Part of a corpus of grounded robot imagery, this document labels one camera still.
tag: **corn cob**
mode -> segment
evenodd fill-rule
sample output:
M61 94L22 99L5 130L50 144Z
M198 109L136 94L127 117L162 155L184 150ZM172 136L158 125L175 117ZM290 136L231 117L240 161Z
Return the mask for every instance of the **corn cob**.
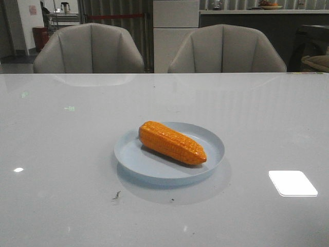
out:
M139 128L139 139L146 147L188 165L199 165L207 160L200 144L159 122L145 122Z

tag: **white table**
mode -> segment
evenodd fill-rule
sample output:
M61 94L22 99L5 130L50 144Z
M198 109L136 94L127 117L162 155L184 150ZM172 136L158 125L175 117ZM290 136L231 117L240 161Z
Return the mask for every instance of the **white table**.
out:
M214 174L169 189L118 169L150 119L218 135ZM328 121L328 74L0 75L0 246L328 247ZM318 195L281 196L272 170Z

